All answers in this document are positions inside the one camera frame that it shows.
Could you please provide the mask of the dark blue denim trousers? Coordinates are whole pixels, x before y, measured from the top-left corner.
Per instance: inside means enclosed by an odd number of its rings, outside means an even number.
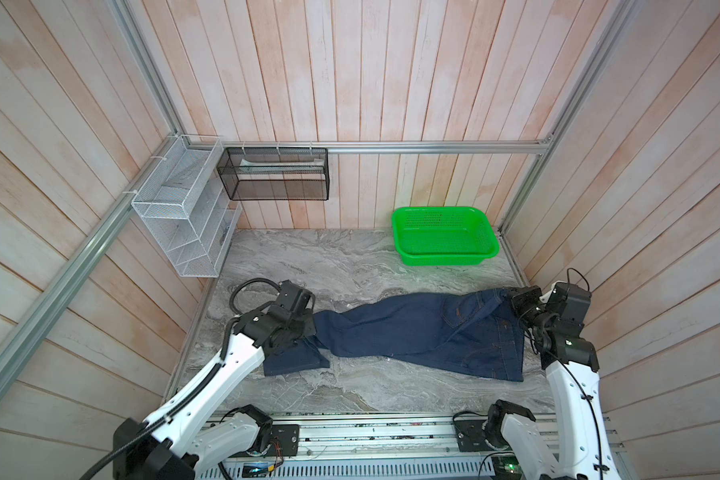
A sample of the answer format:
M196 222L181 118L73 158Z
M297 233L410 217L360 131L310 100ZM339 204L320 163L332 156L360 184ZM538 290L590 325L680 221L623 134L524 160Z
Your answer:
M314 315L314 332L263 363L268 377L327 368L322 355L387 357L459 374L521 382L525 337L513 288L463 296L411 293Z

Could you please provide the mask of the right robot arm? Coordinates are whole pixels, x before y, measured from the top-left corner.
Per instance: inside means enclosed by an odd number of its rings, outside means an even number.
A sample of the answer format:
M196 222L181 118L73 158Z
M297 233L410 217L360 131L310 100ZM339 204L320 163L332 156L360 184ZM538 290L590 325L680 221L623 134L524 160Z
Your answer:
M525 287L509 296L513 313L530 335L550 385L559 449L542 439L529 409L496 401L483 423L485 440L519 462L527 479L618 479L599 401L599 361L594 345L581 337L592 294L569 282L543 293Z

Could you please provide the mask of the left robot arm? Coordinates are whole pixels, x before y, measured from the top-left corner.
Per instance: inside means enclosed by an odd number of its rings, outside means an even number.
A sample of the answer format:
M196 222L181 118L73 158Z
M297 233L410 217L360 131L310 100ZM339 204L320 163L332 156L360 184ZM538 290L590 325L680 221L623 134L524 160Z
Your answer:
M92 479L106 466L116 479L193 479L235 454L282 457L272 437L272 419L246 405L213 427L206 422L223 400L265 359L286 349L304 332L314 298L277 300L235 318L222 346L185 387L142 422L125 420L113 449L85 473Z

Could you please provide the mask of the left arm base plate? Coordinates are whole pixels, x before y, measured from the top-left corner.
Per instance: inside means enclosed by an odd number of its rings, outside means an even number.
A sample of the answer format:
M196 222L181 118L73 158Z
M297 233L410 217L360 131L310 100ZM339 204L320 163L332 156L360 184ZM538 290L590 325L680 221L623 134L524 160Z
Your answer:
M235 457L245 459L294 457L298 452L299 440L299 425L295 423L275 424L270 431L269 443L266 446L254 447L252 450L237 453Z

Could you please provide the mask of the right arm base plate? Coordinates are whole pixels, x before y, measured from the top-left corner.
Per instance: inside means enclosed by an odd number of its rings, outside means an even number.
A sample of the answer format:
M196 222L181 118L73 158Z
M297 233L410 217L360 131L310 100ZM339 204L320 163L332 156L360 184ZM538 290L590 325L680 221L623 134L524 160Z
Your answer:
M458 450L462 453L493 451L483 430L484 420L458 417L453 421Z

